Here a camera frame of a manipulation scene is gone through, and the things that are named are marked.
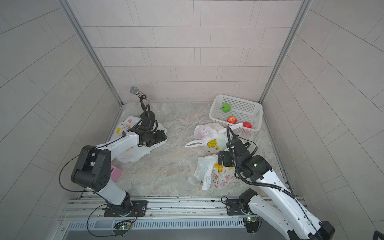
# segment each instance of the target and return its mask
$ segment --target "white tile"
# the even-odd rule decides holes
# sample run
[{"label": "white tile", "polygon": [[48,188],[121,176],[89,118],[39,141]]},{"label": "white tile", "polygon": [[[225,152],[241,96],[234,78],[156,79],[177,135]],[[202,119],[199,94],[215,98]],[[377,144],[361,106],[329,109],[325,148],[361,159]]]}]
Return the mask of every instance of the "white tile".
[{"label": "white tile", "polygon": [[297,167],[297,171],[313,206],[314,214],[316,214],[320,221],[329,221],[332,225],[340,224],[309,161],[300,164]]},{"label": "white tile", "polygon": [[341,123],[331,107],[307,79],[295,93],[295,98],[320,138],[326,136]]},{"label": "white tile", "polygon": [[106,66],[146,66],[141,48],[98,48]]},{"label": "white tile", "polygon": [[210,32],[199,27],[153,27],[158,48],[209,48]]},{"label": "white tile", "polygon": [[384,132],[381,132],[361,144],[361,146],[365,149],[365,151],[367,151],[368,155],[382,171],[384,171],[383,142]]},{"label": "white tile", "polygon": [[322,56],[367,98],[384,89],[384,53],[346,30],[336,32]]},{"label": "white tile", "polygon": [[7,0],[0,3],[0,15],[5,18],[9,25],[16,27],[58,8],[59,5],[56,1]]},{"label": "white tile", "polygon": [[158,82],[160,94],[195,93],[194,82]]},{"label": "white tile", "polygon": [[59,165],[86,120],[79,110],[71,107],[37,154]]},{"label": "white tile", "polygon": [[98,30],[106,47],[156,47],[151,27],[100,26]]},{"label": "white tile", "polygon": [[0,73],[7,79],[12,79],[55,47],[37,20],[1,34],[0,41]]},{"label": "white tile", "polygon": [[84,26],[133,26],[126,0],[75,0],[74,5]]},{"label": "white tile", "polygon": [[304,150],[301,147],[295,133],[293,132],[291,124],[289,123],[288,118],[285,116],[285,113],[281,113],[280,117],[276,119],[276,124],[279,127],[281,136],[283,137],[291,158],[298,158],[301,154],[304,153]]},{"label": "white tile", "polygon": [[384,206],[378,199],[384,197],[377,191],[384,184],[384,175],[350,132],[327,146],[345,180],[372,221],[382,220]]},{"label": "white tile", "polygon": [[256,82],[261,67],[223,67],[221,81]]},{"label": "white tile", "polygon": [[201,26],[249,26],[254,1],[202,1]]},{"label": "white tile", "polygon": [[177,81],[216,81],[217,67],[176,67]]},{"label": "white tile", "polygon": [[70,40],[50,51],[26,70],[29,77],[45,93],[49,92],[74,66],[81,56]]},{"label": "white tile", "polygon": [[327,65],[327,62],[298,36],[295,37],[288,56],[311,83]]},{"label": "white tile", "polygon": [[249,49],[246,66],[273,67],[279,57],[280,48],[251,48]]},{"label": "white tile", "polygon": [[168,102],[206,102],[206,94],[167,94]]},{"label": "white tile", "polygon": [[303,112],[300,105],[297,103],[295,97],[292,95],[291,91],[284,83],[281,83],[279,90],[276,93],[276,97],[279,100],[281,107],[283,108],[290,124],[299,117],[299,115]]},{"label": "white tile", "polygon": [[211,48],[258,48],[265,28],[212,28]]},{"label": "white tile", "polygon": [[37,167],[40,167],[44,170],[47,170],[48,172],[51,172],[53,174],[56,172],[57,168],[59,167],[58,165],[53,164],[50,161],[47,161],[44,158],[39,157],[37,155],[32,159],[31,164]]},{"label": "white tile", "polygon": [[193,48],[148,48],[153,66],[194,66]]},{"label": "white tile", "polygon": [[62,43],[75,35],[70,22],[61,9],[47,13],[43,17]]},{"label": "white tile", "polygon": [[319,14],[363,39],[383,16],[383,10],[380,0],[339,0],[326,1]]},{"label": "white tile", "polygon": [[280,67],[279,74],[284,80],[285,84],[287,84],[288,88],[292,90],[302,73],[300,69],[287,56],[285,57],[284,62]]},{"label": "white tile", "polygon": [[36,216],[43,216],[43,217],[53,217],[56,211],[57,211],[57,208],[55,207],[48,207],[48,206],[36,204],[31,214]]},{"label": "white tile", "polygon": [[169,67],[131,67],[136,82],[172,82]]},{"label": "white tile", "polygon": [[194,26],[193,1],[135,1],[141,26]]},{"label": "white tile", "polygon": [[370,239],[375,227],[349,186],[327,193],[348,239]]},{"label": "white tile", "polygon": [[341,175],[341,172],[308,119],[304,119],[295,129],[295,134],[303,147],[320,183]]},{"label": "white tile", "polygon": [[328,144],[335,141],[338,137],[340,137],[341,135],[343,135],[347,131],[348,131],[348,128],[344,125],[344,123],[341,123],[339,126],[337,126],[335,129],[333,129],[330,133],[328,133],[321,140],[323,141],[324,145],[327,146]]},{"label": "white tile", "polygon": [[262,94],[266,83],[262,82],[240,82],[237,93]]},{"label": "white tile", "polygon": [[317,50],[332,26],[331,21],[309,10],[297,35],[313,49]]},{"label": "white tile", "polygon": [[33,108],[44,96],[23,73],[0,88],[0,139]]},{"label": "white tile", "polygon": [[97,75],[83,91],[77,101],[87,110],[87,112],[91,113],[103,96],[105,90],[107,90],[107,85],[101,76]]},{"label": "white tile", "polygon": [[101,37],[99,30],[96,26],[84,26],[82,28],[88,40],[91,42],[92,47],[94,48],[106,47],[103,41],[103,38]]},{"label": "white tile", "polygon": [[201,66],[239,66],[242,53],[242,48],[202,48],[200,64]]},{"label": "white tile", "polygon": [[85,87],[76,72],[71,70],[43,97],[39,105],[60,121]]},{"label": "white tile", "polygon": [[116,85],[120,90],[120,94],[131,94],[129,89],[132,86],[138,87],[140,91],[144,92],[145,94],[154,94],[151,83],[116,83]]},{"label": "white tile", "polygon": [[282,48],[290,28],[265,28],[261,48]]},{"label": "white tile", "polygon": [[341,175],[323,183],[321,186],[323,187],[324,192],[327,193],[335,189],[345,187],[347,185],[348,185],[347,181],[345,181],[345,178],[343,177],[343,175]]},{"label": "white tile", "polygon": [[34,112],[29,112],[0,142],[2,153],[0,195],[5,196],[53,129],[53,126]]},{"label": "white tile", "polygon": [[299,1],[264,1],[256,26],[291,27],[300,5]]},{"label": "white tile", "polygon": [[[0,203],[2,238],[15,238],[15,222],[25,223],[52,176],[53,173],[44,169],[31,164],[27,166]],[[28,193],[28,201],[26,201],[25,193]]]},{"label": "white tile", "polygon": [[384,130],[383,112],[331,65],[325,67],[313,86],[359,142]]}]

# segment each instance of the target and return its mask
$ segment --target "green apple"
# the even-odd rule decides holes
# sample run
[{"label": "green apple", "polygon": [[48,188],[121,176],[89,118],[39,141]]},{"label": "green apple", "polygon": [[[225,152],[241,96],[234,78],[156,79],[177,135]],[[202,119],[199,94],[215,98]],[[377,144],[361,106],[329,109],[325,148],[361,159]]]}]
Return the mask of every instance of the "green apple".
[{"label": "green apple", "polygon": [[228,103],[224,103],[223,105],[221,105],[221,110],[223,110],[223,112],[229,112],[231,110],[231,105],[229,105]]}]

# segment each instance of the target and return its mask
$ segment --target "black mounting plate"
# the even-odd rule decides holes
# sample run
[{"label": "black mounting plate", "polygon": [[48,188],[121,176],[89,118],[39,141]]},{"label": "black mounting plate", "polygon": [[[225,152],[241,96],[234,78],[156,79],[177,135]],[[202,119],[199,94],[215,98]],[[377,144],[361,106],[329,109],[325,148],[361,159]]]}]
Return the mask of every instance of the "black mounting plate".
[{"label": "black mounting plate", "polygon": [[[132,202],[132,207],[136,208],[138,211],[138,217],[144,217],[145,212],[147,210],[147,204],[148,201],[131,201]],[[103,209],[105,210],[104,212],[104,217],[122,217],[119,216],[117,213],[115,213],[113,210],[110,209]],[[125,217],[134,217],[135,216],[135,211],[131,211],[127,216]]]}]

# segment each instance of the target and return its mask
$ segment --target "apple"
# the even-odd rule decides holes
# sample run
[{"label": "apple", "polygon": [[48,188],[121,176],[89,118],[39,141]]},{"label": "apple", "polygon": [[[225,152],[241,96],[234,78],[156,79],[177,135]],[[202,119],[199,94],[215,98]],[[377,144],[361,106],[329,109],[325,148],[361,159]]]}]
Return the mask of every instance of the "apple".
[{"label": "apple", "polygon": [[227,122],[236,124],[236,123],[237,123],[237,118],[235,118],[234,116],[230,116],[230,117],[227,119]]},{"label": "apple", "polygon": [[249,122],[243,122],[243,127],[252,128],[252,124]]}]

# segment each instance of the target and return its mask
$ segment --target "wall tile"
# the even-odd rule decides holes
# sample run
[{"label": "wall tile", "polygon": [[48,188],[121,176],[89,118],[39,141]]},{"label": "wall tile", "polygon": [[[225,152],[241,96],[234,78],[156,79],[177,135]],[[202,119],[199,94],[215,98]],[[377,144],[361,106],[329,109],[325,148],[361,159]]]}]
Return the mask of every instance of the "wall tile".
[{"label": "wall tile", "polygon": [[77,101],[87,110],[88,113],[91,113],[104,94],[105,90],[107,90],[107,85],[101,76],[97,75],[83,91]]},{"label": "wall tile", "polygon": [[195,50],[193,48],[148,48],[148,52],[152,66],[195,65]]},{"label": "wall tile", "polygon": [[74,5],[84,26],[133,26],[125,0],[75,0]]},{"label": "wall tile", "polygon": [[12,79],[55,47],[36,20],[1,34],[1,42],[0,73],[7,79]]},{"label": "wall tile", "polygon": [[295,98],[320,138],[323,138],[341,123],[331,107],[307,79],[295,93]]},{"label": "wall tile", "polygon": [[223,67],[221,81],[256,82],[261,67]]},{"label": "wall tile", "polygon": [[44,92],[23,73],[0,88],[0,139],[40,101]]},{"label": "wall tile", "polygon": [[330,133],[328,133],[321,140],[323,141],[324,145],[327,146],[328,144],[335,141],[338,137],[340,137],[341,135],[343,135],[347,131],[348,131],[348,128],[344,125],[344,123],[341,123],[339,126],[337,126],[335,129],[333,129]]},{"label": "wall tile", "polygon": [[367,98],[384,89],[384,53],[346,30],[336,32],[322,56]]},{"label": "wall tile", "polygon": [[378,133],[367,141],[363,142],[361,146],[367,151],[376,165],[384,171],[384,132]]},{"label": "wall tile", "polygon": [[331,21],[309,10],[297,35],[313,49],[317,50],[332,26]]},{"label": "wall tile", "polygon": [[327,65],[327,62],[298,36],[295,37],[288,56],[311,83]]},{"label": "wall tile", "polygon": [[347,185],[348,185],[347,181],[345,181],[345,178],[343,177],[343,175],[341,175],[323,183],[321,186],[323,187],[324,192],[327,193],[335,189],[345,187]]},{"label": "wall tile", "polygon": [[276,119],[276,123],[279,127],[281,136],[283,137],[291,158],[293,160],[298,158],[301,154],[304,153],[304,150],[301,147],[295,133],[293,132],[291,124],[289,123],[288,118],[285,116],[285,113],[281,113],[280,117]]},{"label": "wall tile", "polygon": [[201,26],[249,26],[254,1],[202,1]]},{"label": "wall tile", "polygon": [[135,1],[141,26],[194,26],[192,1]]},{"label": "wall tile", "polygon": [[98,30],[106,47],[156,47],[151,27],[99,26]]},{"label": "wall tile", "polygon": [[194,82],[158,82],[160,94],[195,93]]},{"label": "wall tile", "polygon": [[67,40],[34,62],[24,70],[24,73],[39,88],[48,93],[81,59],[72,42]]},{"label": "wall tile", "polygon": [[300,5],[298,1],[265,1],[256,26],[291,27]]},{"label": "wall tile", "polygon": [[201,66],[239,66],[241,48],[201,48]]},{"label": "wall tile", "polygon": [[58,8],[59,5],[56,1],[38,0],[34,3],[28,0],[2,1],[0,3],[0,15],[5,18],[9,25],[16,27]]},{"label": "wall tile", "polygon": [[303,110],[284,82],[281,83],[280,88],[276,93],[276,97],[287,115],[290,124],[293,124]]},{"label": "wall tile", "polygon": [[265,28],[261,48],[282,48],[290,28]]},{"label": "wall tile", "polygon": [[309,161],[300,164],[297,171],[314,208],[314,213],[320,221],[329,221],[332,225],[340,224]]},{"label": "wall tile", "polygon": [[153,27],[158,48],[209,48],[210,31],[199,27]]},{"label": "wall tile", "polygon": [[217,67],[176,67],[177,81],[216,81]]},{"label": "wall tile", "polygon": [[339,0],[326,1],[319,14],[363,39],[383,16],[383,10],[380,0]]},{"label": "wall tile", "polygon": [[320,183],[341,175],[339,168],[308,119],[304,119],[299,124],[295,133]]},{"label": "wall tile", "polygon": [[106,66],[146,66],[140,48],[98,48]]},{"label": "wall tile", "polygon": [[131,67],[137,82],[170,82],[169,67]]},{"label": "wall tile", "polygon": [[59,165],[86,120],[79,110],[74,106],[71,107],[37,154]]},{"label": "wall tile", "polygon": [[251,48],[249,49],[246,66],[274,66],[279,57],[280,48]]},{"label": "wall tile", "polygon": [[359,142],[384,130],[383,112],[331,65],[325,67],[313,86]]},{"label": "wall tile", "polygon": [[265,28],[212,28],[212,48],[258,48]]},{"label": "wall tile", "polygon": [[53,174],[29,164],[0,203],[2,238],[14,239],[14,224],[24,224]]},{"label": "wall tile", "polygon": [[349,186],[327,193],[348,239],[370,239],[375,227]]},{"label": "wall tile", "polygon": [[340,171],[372,221],[382,220],[384,175],[350,132],[327,146]]}]

